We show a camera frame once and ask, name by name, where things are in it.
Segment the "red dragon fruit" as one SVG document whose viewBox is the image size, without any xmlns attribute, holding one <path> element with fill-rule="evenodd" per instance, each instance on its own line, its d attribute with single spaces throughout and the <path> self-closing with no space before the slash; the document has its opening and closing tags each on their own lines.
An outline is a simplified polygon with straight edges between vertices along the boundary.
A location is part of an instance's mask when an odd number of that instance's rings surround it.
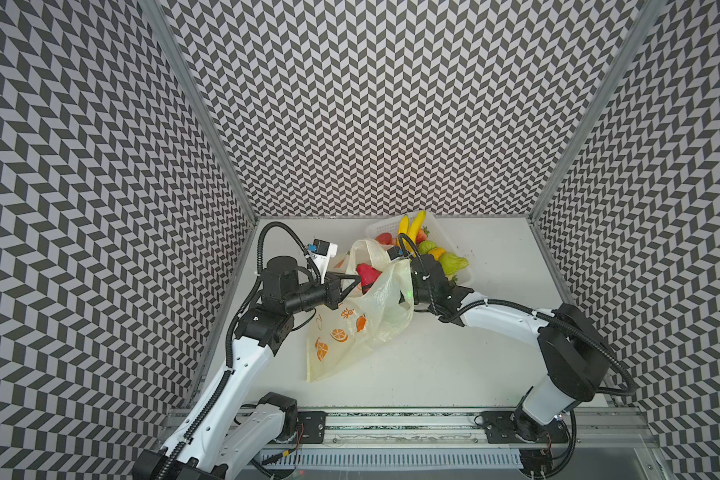
<svg viewBox="0 0 720 480">
<path fill-rule="evenodd" d="M 382 275 L 381 271 L 366 263 L 358 264 L 356 272 L 361 279 L 361 291 L 363 294 L 366 294 Z"/>
</svg>

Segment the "green pear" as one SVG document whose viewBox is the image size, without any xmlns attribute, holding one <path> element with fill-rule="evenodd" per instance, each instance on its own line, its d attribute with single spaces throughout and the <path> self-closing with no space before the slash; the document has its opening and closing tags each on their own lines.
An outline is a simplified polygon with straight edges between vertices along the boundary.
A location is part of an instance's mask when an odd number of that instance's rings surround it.
<svg viewBox="0 0 720 480">
<path fill-rule="evenodd" d="M 452 276 L 460 270 L 463 270 L 464 268 L 469 266 L 469 261 L 466 258 L 461 257 L 453 252 L 443 253 L 439 257 L 438 262 L 442 266 L 446 276 Z"/>
</svg>

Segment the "yellow plastic bag orange print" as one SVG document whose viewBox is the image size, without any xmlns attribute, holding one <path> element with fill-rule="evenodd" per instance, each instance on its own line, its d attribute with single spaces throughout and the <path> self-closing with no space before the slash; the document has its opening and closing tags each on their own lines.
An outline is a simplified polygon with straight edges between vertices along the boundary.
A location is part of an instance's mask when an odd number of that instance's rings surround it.
<svg viewBox="0 0 720 480">
<path fill-rule="evenodd" d="M 341 273 L 362 269 L 376 276 L 366 292 L 353 288 L 332 310 L 319 306 L 306 333 L 306 380 L 330 377 L 395 339 L 414 314 L 411 261 L 392 260 L 391 248 L 374 239 L 356 241 L 344 257 Z"/>
</svg>

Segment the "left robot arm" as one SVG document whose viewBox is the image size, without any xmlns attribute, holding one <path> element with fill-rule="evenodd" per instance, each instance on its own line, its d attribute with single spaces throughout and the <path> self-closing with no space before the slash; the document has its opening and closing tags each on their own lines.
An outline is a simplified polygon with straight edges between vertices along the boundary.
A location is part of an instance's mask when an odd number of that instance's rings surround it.
<svg viewBox="0 0 720 480">
<path fill-rule="evenodd" d="M 258 375 L 294 328 L 294 317 L 318 306 L 337 309 L 360 284 L 331 273 L 338 247 L 304 243 L 280 221 L 257 239 L 256 277 L 225 334 L 225 357 L 187 417 L 156 451 L 135 461 L 134 479 L 234 479 L 273 441 L 297 436 L 298 403 L 273 392 L 241 423 L 235 421 Z"/>
</svg>

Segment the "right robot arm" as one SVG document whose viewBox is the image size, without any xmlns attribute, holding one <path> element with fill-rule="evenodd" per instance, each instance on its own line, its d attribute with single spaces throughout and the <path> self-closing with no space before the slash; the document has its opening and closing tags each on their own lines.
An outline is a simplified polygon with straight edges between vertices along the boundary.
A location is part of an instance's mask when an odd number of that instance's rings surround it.
<svg viewBox="0 0 720 480">
<path fill-rule="evenodd" d="M 445 324 L 493 331 L 539 348 L 546 373 L 509 414 L 513 435 L 536 442 L 555 418 L 596 395 L 630 397 L 637 384 L 594 323 L 568 303 L 542 311 L 488 298 L 446 277 L 434 257 L 411 261 L 413 298 Z"/>
</svg>

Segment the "green apple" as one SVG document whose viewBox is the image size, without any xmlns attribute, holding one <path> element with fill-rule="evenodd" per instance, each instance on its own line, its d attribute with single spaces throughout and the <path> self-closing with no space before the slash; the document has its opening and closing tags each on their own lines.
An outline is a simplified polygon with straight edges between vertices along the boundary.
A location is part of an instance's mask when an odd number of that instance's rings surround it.
<svg viewBox="0 0 720 480">
<path fill-rule="evenodd" d="M 431 240 L 425 240 L 422 241 L 417 245 L 418 252 L 422 255 L 428 254 L 430 251 L 435 250 L 438 248 L 438 245 Z"/>
</svg>

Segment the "white plastic fruit basket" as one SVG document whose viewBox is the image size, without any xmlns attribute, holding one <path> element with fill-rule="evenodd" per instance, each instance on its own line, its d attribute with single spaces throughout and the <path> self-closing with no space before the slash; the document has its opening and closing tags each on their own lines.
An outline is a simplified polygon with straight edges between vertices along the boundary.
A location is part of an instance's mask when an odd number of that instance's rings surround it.
<svg viewBox="0 0 720 480">
<path fill-rule="evenodd" d="M 365 236 L 368 238 L 376 238 L 383 233 L 395 234 L 398 231 L 399 223 L 403 215 L 382 218 L 365 228 Z M 428 230 L 428 239 L 433 241 L 438 247 L 443 247 L 448 253 L 454 253 L 459 257 L 466 257 L 466 254 L 457 246 L 457 243 L 451 238 L 447 229 L 441 225 L 438 217 L 432 213 L 428 213 L 423 226 Z M 453 275 L 449 275 L 450 279 L 455 279 L 457 284 L 471 286 L 474 280 L 474 271 L 469 264 L 460 269 Z"/>
</svg>

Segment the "yellow banana bunch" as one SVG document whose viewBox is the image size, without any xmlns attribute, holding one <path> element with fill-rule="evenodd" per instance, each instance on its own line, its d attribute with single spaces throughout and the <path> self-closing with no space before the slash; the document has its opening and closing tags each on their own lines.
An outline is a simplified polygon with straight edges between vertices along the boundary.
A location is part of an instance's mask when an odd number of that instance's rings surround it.
<svg viewBox="0 0 720 480">
<path fill-rule="evenodd" d="M 427 217 L 425 210 L 419 211 L 412 217 L 404 216 L 399 223 L 398 233 L 406 235 L 416 245 L 428 239 L 428 233 L 424 226 Z"/>
</svg>

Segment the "red apple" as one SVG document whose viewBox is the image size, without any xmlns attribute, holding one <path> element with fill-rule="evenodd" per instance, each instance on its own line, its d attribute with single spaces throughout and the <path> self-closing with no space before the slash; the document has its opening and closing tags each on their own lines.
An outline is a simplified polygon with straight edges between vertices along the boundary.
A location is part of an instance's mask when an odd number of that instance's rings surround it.
<svg viewBox="0 0 720 480">
<path fill-rule="evenodd" d="M 384 233 L 379 234 L 375 238 L 375 240 L 381 245 L 394 245 L 395 244 L 395 240 L 394 240 L 392 234 L 389 232 L 384 232 Z"/>
</svg>

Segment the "white vent strip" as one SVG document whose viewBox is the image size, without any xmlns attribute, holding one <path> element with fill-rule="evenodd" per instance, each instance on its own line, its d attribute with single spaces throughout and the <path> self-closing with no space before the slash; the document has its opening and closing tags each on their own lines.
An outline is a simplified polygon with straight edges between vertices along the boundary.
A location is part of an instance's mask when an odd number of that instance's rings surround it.
<svg viewBox="0 0 720 480">
<path fill-rule="evenodd" d="M 312 449 L 266 465 L 268 469 L 330 471 L 521 470 L 516 449 Z"/>
</svg>

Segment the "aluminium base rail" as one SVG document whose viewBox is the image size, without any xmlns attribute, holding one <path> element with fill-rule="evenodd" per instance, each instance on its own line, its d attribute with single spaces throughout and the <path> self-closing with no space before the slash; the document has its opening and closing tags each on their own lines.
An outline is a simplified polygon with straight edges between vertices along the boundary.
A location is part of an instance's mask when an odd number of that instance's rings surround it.
<svg viewBox="0 0 720 480">
<path fill-rule="evenodd" d="M 336 448 L 531 448 L 566 445 L 564 428 L 535 443 L 518 440 L 511 423 L 483 424 L 487 407 L 443 408 L 329 408 L 303 407 L 306 425 L 297 429 L 301 447 Z M 656 447 L 644 416 L 635 408 L 581 406 L 575 410 L 579 448 Z"/>
</svg>

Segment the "aluminium left corner post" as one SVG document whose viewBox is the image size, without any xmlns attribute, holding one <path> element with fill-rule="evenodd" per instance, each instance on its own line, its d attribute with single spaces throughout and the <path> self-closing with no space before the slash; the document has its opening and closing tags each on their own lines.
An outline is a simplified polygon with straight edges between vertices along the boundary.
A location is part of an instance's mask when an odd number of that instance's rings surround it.
<svg viewBox="0 0 720 480">
<path fill-rule="evenodd" d="M 240 202 L 244 216 L 248 221 L 256 223 L 257 215 L 255 214 L 243 185 L 236 174 L 233 161 L 223 144 L 215 122 L 210 116 L 209 109 L 200 94 L 197 82 L 192 76 L 190 68 L 185 61 L 170 25 L 166 20 L 162 9 L 162 3 L 155 0 L 142 0 L 139 1 L 139 5 L 142 9 L 145 21 L 150 25 L 156 42 L 160 46 L 174 76 L 184 91 L 188 105 L 196 117 L 199 126 L 204 132 L 206 140 L 208 141 L 220 168 L 226 175 L 232 193 Z"/>
</svg>

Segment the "aluminium corner post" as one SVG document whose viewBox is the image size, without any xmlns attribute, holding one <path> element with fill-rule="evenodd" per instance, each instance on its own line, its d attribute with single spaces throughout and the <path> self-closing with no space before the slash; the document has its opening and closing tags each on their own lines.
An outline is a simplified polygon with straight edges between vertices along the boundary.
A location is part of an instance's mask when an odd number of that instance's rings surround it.
<svg viewBox="0 0 720 480">
<path fill-rule="evenodd" d="M 240 202 L 244 216 L 248 221 L 256 223 L 257 215 L 255 214 L 243 185 L 236 174 L 233 161 L 223 144 L 215 122 L 210 116 L 209 109 L 200 94 L 197 82 L 192 76 L 190 68 L 185 61 L 170 25 L 166 20 L 162 9 L 162 3 L 155 0 L 142 0 L 139 1 L 139 5 L 142 9 L 145 21 L 150 25 L 156 42 L 160 46 L 174 76 L 184 91 L 188 105 L 196 117 L 199 126 L 204 132 L 206 140 L 208 141 L 220 168 L 226 175 L 232 193 Z"/>
<path fill-rule="evenodd" d="M 657 22 L 665 5 L 666 1 L 659 0 L 650 0 L 643 4 L 635 23 L 627 33 L 624 43 L 614 56 L 614 60 L 610 64 L 602 83 L 595 91 L 569 143 L 560 155 L 549 180 L 532 207 L 528 216 L 531 225 L 537 226 L 540 224 L 546 208 L 561 187 L 579 153 L 584 148 L 598 119 L 605 111 L 621 80 L 627 74 L 635 56 Z"/>
</svg>

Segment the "aluminium right corner post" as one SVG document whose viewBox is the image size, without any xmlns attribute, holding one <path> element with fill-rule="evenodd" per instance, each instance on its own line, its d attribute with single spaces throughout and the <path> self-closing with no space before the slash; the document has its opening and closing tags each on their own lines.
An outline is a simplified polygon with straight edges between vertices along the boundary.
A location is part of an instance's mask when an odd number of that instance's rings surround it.
<svg viewBox="0 0 720 480">
<path fill-rule="evenodd" d="M 665 5 L 666 1 L 659 0 L 650 0 L 643 4 L 635 23 L 627 33 L 624 43 L 614 56 L 614 60 L 610 64 L 602 83 L 595 91 L 569 143 L 560 155 L 549 180 L 532 207 L 528 216 L 531 225 L 537 226 L 540 224 L 546 208 L 561 187 L 579 153 L 584 148 L 598 119 L 605 111 L 621 80 L 627 74 L 635 56 L 657 22 Z"/>
</svg>

